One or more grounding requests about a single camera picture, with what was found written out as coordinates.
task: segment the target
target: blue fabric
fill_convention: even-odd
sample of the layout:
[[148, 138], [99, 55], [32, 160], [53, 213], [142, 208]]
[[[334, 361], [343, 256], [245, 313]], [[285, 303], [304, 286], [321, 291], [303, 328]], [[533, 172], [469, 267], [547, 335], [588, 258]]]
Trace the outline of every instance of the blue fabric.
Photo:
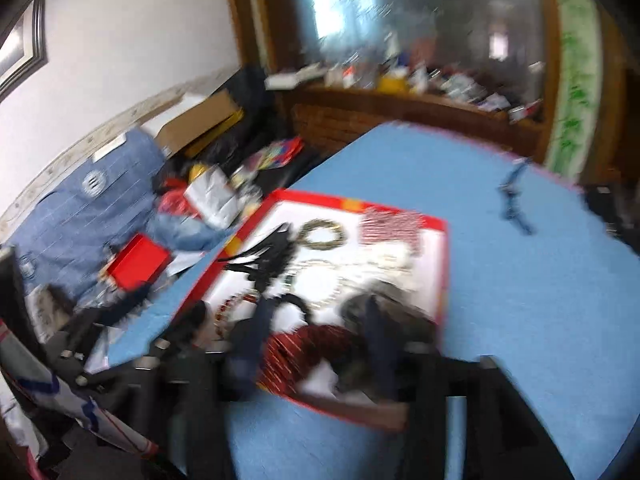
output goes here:
[[[446, 219], [451, 283], [445, 354], [469, 360], [497, 356], [576, 479], [594, 480], [640, 413], [640, 262], [604, 233], [600, 219], [585, 210], [575, 191], [532, 169], [520, 181], [520, 204], [537, 234], [524, 236], [502, 220], [497, 186], [511, 168], [506, 158], [467, 142], [404, 124], [384, 124], [294, 188]], [[164, 316], [146, 332], [152, 332], [149, 338], [170, 319], [205, 265], [191, 269], [161, 306], [143, 314], [145, 319]], [[318, 471], [326, 474], [317, 478], [361, 478], [351, 461], [365, 449], [348, 447], [353, 452], [347, 456], [316, 460], [316, 449], [294, 454], [277, 445], [290, 438], [296, 424], [300, 438], [318, 436], [328, 446], [332, 438], [348, 446], [351, 429], [336, 429], [333, 437], [318, 433], [312, 419], [301, 416], [291, 403], [278, 404], [273, 415], [269, 397], [257, 400], [251, 410], [251, 416], [230, 414], [234, 431], [240, 431], [232, 440], [240, 454], [236, 464], [247, 471], [242, 480], [294, 480], [301, 472], [307, 476]], [[263, 443], [262, 454], [252, 453], [251, 444], [261, 433], [268, 433], [272, 444]], [[364, 434], [367, 449], [384, 443], [376, 432]], [[458, 428], [450, 436], [449, 479], [460, 478], [462, 435]]]
[[55, 283], [73, 300], [97, 282], [104, 246], [124, 245], [153, 211], [151, 177], [164, 163], [139, 129], [93, 163], [85, 161], [27, 216], [8, 244], [16, 246], [27, 293]]
[[146, 234], [171, 251], [210, 251], [233, 229], [213, 229], [202, 220], [155, 212], [146, 223]]

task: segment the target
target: white plastic bag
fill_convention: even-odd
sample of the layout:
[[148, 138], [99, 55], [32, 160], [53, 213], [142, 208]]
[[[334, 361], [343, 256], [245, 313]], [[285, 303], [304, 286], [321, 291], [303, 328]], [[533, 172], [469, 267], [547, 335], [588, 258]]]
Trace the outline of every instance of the white plastic bag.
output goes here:
[[240, 211], [238, 197], [219, 167], [213, 166], [189, 184], [185, 198], [211, 227], [226, 229]]

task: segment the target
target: bracelet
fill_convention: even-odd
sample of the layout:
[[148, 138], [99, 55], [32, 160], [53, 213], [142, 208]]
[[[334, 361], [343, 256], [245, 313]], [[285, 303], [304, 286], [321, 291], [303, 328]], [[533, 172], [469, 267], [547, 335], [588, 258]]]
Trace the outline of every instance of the bracelet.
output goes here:
[[220, 339], [224, 339], [227, 336], [228, 318], [231, 311], [243, 301], [249, 301], [255, 303], [258, 301], [258, 296], [254, 292], [247, 292], [244, 294], [235, 294], [231, 298], [220, 305], [216, 315], [214, 316], [216, 336]]
[[[337, 238], [329, 242], [312, 242], [308, 239], [308, 236], [316, 229], [329, 229], [329, 231], [335, 233]], [[347, 235], [344, 232], [344, 228], [337, 222], [331, 220], [315, 219], [310, 220], [302, 225], [298, 232], [298, 238], [296, 241], [299, 245], [308, 249], [315, 249], [316, 251], [328, 251], [344, 245], [347, 239]]]
[[[338, 271], [338, 266], [327, 260], [305, 260], [304, 262], [294, 264], [287, 270], [287, 273], [284, 276], [284, 293], [295, 294], [296, 296], [299, 296], [299, 294], [296, 292], [296, 278], [300, 271], [309, 269], [311, 267], [325, 267], [335, 270], [336, 273]], [[321, 310], [322, 308], [328, 307], [333, 304], [340, 295], [342, 282], [342, 277], [338, 275], [337, 284], [335, 285], [335, 288], [334, 290], [332, 290], [331, 294], [320, 301], [309, 301], [309, 307], [314, 310]]]

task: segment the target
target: white wall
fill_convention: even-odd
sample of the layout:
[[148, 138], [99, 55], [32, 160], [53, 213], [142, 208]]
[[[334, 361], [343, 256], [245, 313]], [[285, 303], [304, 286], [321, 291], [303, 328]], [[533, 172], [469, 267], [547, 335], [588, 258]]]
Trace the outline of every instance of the white wall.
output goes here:
[[0, 213], [103, 122], [239, 64], [227, 0], [46, 0], [45, 34], [49, 62], [0, 102]]

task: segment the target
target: wallpaper border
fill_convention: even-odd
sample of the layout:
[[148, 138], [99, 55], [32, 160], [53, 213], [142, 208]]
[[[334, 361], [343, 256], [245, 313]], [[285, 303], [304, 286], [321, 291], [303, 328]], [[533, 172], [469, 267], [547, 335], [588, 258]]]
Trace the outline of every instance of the wallpaper border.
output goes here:
[[72, 171], [80, 166], [93, 152], [107, 144], [119, 134], [130, 130], [145, 115], [156, 108], [180, 97], [185, 92], [209, 95], [215, 92], [239, 66], [227, 66], [209, 75], [186, 83], [177, 84], [152, 97], [139, 102], [90, 131], [69, 149], [57, 156], [44, 168], [9, 205], [0, 216], [0, 241], [4, 242], [33, 210], [36, 204], [51, 192]]

